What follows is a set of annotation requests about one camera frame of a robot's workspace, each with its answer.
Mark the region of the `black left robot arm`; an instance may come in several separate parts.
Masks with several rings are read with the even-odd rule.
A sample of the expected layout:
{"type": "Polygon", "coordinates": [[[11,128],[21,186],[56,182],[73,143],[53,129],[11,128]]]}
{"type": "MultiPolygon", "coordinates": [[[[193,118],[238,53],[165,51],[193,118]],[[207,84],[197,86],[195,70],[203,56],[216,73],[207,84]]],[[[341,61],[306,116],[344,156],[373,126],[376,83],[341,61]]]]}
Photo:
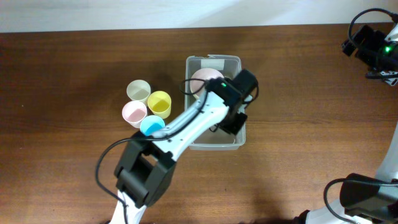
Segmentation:
{"type": "Polygon", "coordinates": [[[114,170],[118,203],[111,223],[139,223],[145,209],[168,189],[183,151],[205,131],[214,128],[234,136],[240,132],[247,120],[241,107],[254,101],[256,77],[241,70],[233,79],[204,84],[202,96],[164,128],[124,139],[126,147],[114,170]]]}

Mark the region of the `blue plastic cup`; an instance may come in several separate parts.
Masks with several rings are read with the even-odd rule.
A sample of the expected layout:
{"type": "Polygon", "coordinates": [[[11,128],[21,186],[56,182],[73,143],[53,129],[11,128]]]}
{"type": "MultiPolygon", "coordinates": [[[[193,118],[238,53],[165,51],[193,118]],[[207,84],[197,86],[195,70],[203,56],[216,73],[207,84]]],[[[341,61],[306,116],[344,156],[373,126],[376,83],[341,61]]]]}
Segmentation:
{"type": "Polygon", "coordinates": [[[152,133],[165,127],[164,120],[156,115],[145,117],[140,125],[140,132],[145,136],[150,136],[152,133]]]}

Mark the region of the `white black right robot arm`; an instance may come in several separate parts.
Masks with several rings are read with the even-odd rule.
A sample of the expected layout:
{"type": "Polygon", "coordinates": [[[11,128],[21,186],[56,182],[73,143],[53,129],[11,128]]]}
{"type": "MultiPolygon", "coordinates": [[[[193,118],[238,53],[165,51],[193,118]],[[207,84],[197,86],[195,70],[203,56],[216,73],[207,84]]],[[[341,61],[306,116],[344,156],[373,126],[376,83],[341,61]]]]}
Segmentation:
{"type": "MultiPolygon", "coordinates": [[[[342,45],[369,66],[367,78],[397,83],[397,27],[385,34],[368,25],[350,32],[342,45]]],[[[325,206],[306,210],[294,223],[397,223],[397,135],[393,135],[375,177],[349,174],[330,181],[323,191],[325,206]]]]}

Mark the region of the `pink plastic cup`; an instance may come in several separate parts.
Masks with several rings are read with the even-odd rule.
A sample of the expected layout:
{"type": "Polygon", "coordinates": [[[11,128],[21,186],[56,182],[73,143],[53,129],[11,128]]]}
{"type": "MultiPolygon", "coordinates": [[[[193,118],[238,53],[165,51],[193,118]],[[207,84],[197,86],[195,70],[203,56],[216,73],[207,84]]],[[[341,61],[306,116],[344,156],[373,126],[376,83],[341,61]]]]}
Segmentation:
{"type": "Polygon", "coordinates": [[[122,117],[134,128],[140,128],[143,119],[147,116],[147,106],[140,101],[130,101],[122,109],[122,117]]]}

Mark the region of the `pink plastic bowl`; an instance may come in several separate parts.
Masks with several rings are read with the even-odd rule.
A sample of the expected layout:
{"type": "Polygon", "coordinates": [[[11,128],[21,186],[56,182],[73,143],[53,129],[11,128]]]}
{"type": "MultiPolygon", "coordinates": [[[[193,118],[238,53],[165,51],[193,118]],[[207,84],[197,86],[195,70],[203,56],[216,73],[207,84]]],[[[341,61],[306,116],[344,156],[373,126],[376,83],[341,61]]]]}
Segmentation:
{"type": "Polygon", "coordinates": [[[190,91],[193,93],[195,99],[199,99],[200,95],[204,91],[202,85],[205,83],[204,80],[223,78],[221,72],[213,68],[201,68],[197,70],[191,77],[190,80],[190,91]]]}

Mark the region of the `cream plastic cup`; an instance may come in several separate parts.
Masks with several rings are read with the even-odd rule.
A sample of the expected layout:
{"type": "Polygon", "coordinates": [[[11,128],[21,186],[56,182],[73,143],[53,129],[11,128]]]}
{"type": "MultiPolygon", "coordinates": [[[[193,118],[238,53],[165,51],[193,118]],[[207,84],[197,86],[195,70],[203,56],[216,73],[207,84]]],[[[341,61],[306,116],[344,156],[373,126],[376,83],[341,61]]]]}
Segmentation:
{"type": "Polygon", "coordinates": [[[147,105],[148,97],[151,94],[151,87],[145,80],[134,80],[128,84],[126,93],[132,101],[140,101],[147,105]]]}

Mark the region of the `yellow plastic cup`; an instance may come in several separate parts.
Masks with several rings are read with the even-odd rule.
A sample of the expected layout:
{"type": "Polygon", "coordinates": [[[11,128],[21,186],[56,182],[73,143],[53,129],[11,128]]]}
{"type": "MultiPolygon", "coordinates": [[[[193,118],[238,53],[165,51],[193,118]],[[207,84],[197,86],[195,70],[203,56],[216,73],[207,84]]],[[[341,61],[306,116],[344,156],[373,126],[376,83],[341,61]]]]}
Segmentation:
{"type": "Polygon", "coordinates": [[[147,104],[152,113],[156,116],[166,119],[171,114],[172,99],[164,91],[155,91],[150,94],[147,104]]]}

